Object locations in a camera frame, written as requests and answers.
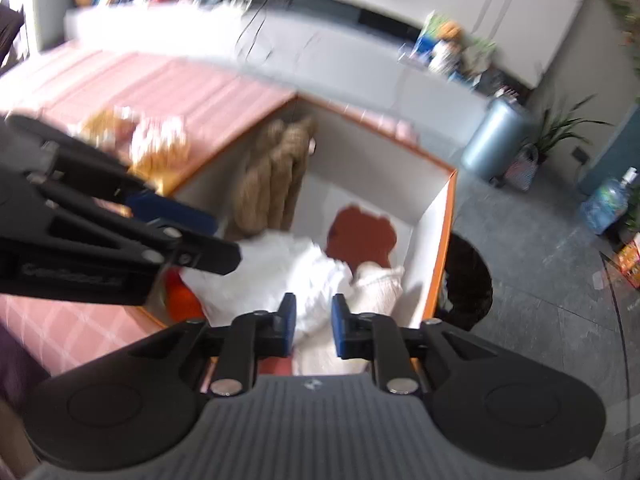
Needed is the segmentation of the silver trash bin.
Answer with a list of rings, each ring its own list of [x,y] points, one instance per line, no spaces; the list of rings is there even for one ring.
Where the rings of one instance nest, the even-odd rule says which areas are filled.
[[[486,114],[462,153],[461,165],[484,181],[501,178],[535,125],[518,102],[492,99]]]

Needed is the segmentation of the orange cardboard box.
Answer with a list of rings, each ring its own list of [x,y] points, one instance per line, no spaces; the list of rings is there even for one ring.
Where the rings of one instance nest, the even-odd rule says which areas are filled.
[[[318,130],[319,147],[310,156],[309,169],[303,178],[302,190],[296,204],[291,233],[297,238],[307,237],[326,248],[332,226],[345,227],[344,236],[333,244],[353,235],[356,240],[355,213],[337,222],[338,214],[346,209],[359,208],[358,226],[366,226],[373,217],[388,220],[397,237],[390,251],[390,266],[404,267],[402,295],[395,300],[388,315],[399,326],[418,328],[423,320],[432,318],[445,272],[447,247],[450,239],[457,171],[439,158],[410,143],[393,138],[382,127],[372,126],[365,119],[339,112],[337,107],[317,100],[298,98],[281,106],[267,118],[311,116]],[[248,150],[268,120],[245,129],[232,141],[216,141],[213,155],[202,160],[195,170],[174,171],[154,178],[157,189],[167,197],[205,210],[217,218],[218,234],[228,219],[231,193],[239,182],[240,171],[248,160]],[[320,356],[303,352],[307,361],[299,361],[294,349],[291,358],[293,375],[337,375],[356,373],[363,361],[343,361],[335,355],[335,344],[329,333],[331,323],[326,318],[326,344],[318,347]],[[329,357],[341,364],[322,364],[320,358]]]

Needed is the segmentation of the white paper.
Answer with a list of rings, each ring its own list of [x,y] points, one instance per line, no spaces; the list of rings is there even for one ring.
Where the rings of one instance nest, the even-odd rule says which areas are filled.
[[[242,260],[228,275],[180,271],[211,326],[229,325],[258,310],[277,311],[290,292],[296,299],[293,342],[299,344],[329,323],[333,296],[352,291],[349,266],[328,257],[309,238],[267,231],[239,246]]]

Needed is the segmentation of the pink white crochet piece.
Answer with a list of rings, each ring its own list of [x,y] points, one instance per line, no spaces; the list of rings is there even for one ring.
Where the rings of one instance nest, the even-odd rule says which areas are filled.
[[[129,144],[132,170],[146,176],[180,167],[189,154],[189,139],[179,116],[144,116]]]

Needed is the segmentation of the orange gift box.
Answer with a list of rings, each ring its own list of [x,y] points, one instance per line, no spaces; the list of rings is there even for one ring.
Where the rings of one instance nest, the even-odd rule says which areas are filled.
[[[611,280],[626,281],[634,289],[640,288],[640,233],[614,257]]]

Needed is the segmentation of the blue water jug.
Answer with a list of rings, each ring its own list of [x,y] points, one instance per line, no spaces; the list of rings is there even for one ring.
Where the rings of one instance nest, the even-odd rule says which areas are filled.
[[[638,170],[629,167],[620,180],[605,180],[580,206],[580,214],[588,228],[603,234],[628,209],[631,185]]]

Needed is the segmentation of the white tv cabinet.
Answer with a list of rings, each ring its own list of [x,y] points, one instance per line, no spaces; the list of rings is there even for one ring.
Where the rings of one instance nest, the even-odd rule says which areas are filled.
[[[459,144],[469,141],[489,104],[460,82],[401,62],[394,44],[307,15],[186,3],[92,6],[68,11],[64,32],[83,44],[227,66],[403,119]]]

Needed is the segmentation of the yellow snack packet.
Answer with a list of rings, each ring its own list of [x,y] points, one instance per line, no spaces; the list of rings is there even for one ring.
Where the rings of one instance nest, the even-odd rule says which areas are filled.
[[[138,123],[129,108],[106,108],[82,123],[79,136],[95,148],[116,151],[130,142]]]

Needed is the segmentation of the colourful picture card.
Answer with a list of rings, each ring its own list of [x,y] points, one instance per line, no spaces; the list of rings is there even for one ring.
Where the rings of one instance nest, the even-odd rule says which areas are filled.
[[[425,65],[428,70],[430,70],[428,66],[431,62],[432,50],[437,42],[437,29],[441,24],[448,21],[454,20],[450,20],[450,18],[447,18],[445,15],[439,14],[435,11],[428,14],[418,39],[410,48],[410,56]],[[453,76],[458,76],[462,79],[473,79],[484,74],[491,66],[496,50],[496,44],[491,40],[474,36],[462,25],[460,26],[462,28],[462,51],[460,54],[460,60],[456,70],[450,76],[443,77],[451,78]]]

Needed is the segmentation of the teddy bear in pot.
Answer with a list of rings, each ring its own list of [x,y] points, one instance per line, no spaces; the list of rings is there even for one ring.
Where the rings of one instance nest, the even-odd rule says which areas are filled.
[[[457,22],[448,21],[439,26],[436,39],[428,68],[434,74],[450,76],[460,60],[462,28]]]

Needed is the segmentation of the woven basket bag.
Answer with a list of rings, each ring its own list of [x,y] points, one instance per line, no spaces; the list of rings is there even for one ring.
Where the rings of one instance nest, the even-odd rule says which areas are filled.
[[[511,188],[527,192],[532,186],[538,170],[538,150],[534,144],[524,145],[504,174],[504,180]]]

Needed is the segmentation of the brown plush towel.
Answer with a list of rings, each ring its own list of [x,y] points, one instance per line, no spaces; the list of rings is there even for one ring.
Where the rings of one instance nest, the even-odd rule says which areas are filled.
[[[291,229],[316,130],[307,116],[289,124],[277,119],[259,133],[232,194],[227,240]]]

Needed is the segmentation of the tall leafy floor plant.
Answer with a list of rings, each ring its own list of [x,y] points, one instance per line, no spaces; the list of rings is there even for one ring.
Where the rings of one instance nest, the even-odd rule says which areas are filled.
[[[552,151],[564,141],[576,140],[578,143],[590,144],[591,141],[578,132],[581,126],[612,127],[610,122],[587,118],[580,114],[580,111],[595,97],[595,94],[590,94],[573,105],[567,105],[566,99],[563,98],[559,103],[550,101],[542,108],[536,116],[533,131],[529,135],[530,144],[533,145],[537,155],[538,166],[542,166]]]

